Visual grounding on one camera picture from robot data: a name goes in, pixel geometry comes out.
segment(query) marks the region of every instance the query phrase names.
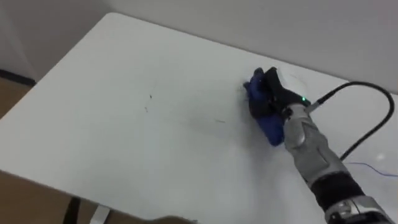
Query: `black cord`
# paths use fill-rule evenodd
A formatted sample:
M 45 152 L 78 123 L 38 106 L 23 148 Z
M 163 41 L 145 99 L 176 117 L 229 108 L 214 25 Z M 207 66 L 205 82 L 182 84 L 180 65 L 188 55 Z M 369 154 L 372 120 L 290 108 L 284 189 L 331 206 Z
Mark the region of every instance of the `black cord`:
M 341 155 L 341 157 L 340 157 L 341 161 L 345 160 L 363 141 L 365 141 L 368 137 L 370 137 L 372 134 L 374 134 L 376 131 L 378 131 L 381 127 L 383 127 L 387 123 L 387 121 L 390 120 L 390 118 L 392 117 L 392 114 L 394 113 L 394 108 L 395 108 L 394 100 L 392 99 L 391 94 L 387 90 L 379 87 L 378 85 L 375 85 L 372 83 L 367 83 L 367 82 L 344 83 L 344 84 L 340 85 L 339 87 L 335 88 L 334 90 L 325 94 L 325 96 L 319 98 L 317 100 L 317 103 L 319 105 L 322 105 L 324 102 L 326 102 L 326 100 L 331 98 L 338 91 L 346 88 L 347 86 L 353 86 L 353 85 L 362 85 L 362 86 L 367 86 L 367 87 L 373 88 L 375 90 L 379 90 L 384 96 L 387 97 L 388 102 L 390 104 L 390 108 L 389 108 L 389 111 L 388 111 L 386 117 L 384 117 L 383 120 L 381 120 L 381 122 L 378 125 L 376 125 L 374 128 L 372 128 L 366 134 L 364 134 L 364 136 L 362 136 L 360 139 L 358 139 L 350 148 L 348 148 L 343 153 L 343 155 Z

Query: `white table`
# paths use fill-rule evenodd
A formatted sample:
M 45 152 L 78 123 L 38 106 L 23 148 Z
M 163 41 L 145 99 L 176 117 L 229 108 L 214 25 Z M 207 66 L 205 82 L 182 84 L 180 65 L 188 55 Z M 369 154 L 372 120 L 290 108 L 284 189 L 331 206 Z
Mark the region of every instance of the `white table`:
M 271 66 L 301 79 L 310 100 L 345 82 L 108 14 L 0 120 L 0 169 L 149 220 L 323 223 L 289 153 L 248 114 L 241 85 Z M 386 111 L 358 87 L 313 118 L 340 154 Z M 349 160 L 396 172 L 397 136 L 395 113 Z M 396 219 L 396 182 L 349 168 Z

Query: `blue glove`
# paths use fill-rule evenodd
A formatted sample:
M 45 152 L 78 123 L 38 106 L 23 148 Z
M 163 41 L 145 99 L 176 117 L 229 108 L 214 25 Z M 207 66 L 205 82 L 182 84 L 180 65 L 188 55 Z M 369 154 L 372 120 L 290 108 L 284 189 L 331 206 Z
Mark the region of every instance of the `blue glove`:
M 243 86 L 245 87 L 248 97 L 251 114 L 253 115 L 253 107 L 267 106 L 268 98 L 264 91 L 261 91 L 260 84 L 261 79 L 264 77 L 262 69 L 257 69 L 254 72 L 250 82 L 246 82 Z M 273 146 L 277 146 L 284 141 L 284 130 L 283 119 L 276 113 L 262 114 L 261 116 L 255 116 L 258 125 L 262 132 L 267 136 L 269 143 Z

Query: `wooden floor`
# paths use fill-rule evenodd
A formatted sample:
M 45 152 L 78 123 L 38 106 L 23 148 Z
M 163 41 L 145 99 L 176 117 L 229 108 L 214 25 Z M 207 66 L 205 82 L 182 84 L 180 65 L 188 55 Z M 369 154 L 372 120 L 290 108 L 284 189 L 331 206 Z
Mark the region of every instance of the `wooden floor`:
M 0 119 L 30 90 L 30 87 L 0 78 Z M 0 223 L 55 224 L 62 223 L 70 196 L 27 180 L 0 172 Z M 83 200 L 79 224 L 89 224 L 96 205 Z M 187 224 L 175 217 L 151 222 L 111 212 L 107 224 Z

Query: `prosthetic hand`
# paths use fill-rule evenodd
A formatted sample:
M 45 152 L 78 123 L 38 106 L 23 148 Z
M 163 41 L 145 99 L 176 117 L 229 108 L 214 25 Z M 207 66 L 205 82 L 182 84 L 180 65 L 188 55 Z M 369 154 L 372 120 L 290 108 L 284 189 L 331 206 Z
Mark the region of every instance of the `prosthetic hand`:
M 372 197 L 364 194 L 329 148 L 327 138 L 309 115 L 317 104 L 311 105 L 304 97 L 285 89 L 276 68 L 265 73 L 258 68 L 244 87 L 251 115 L 273 146 L 285 143 L 297 170 L 325 212 L 327 223 L 394 223 Z

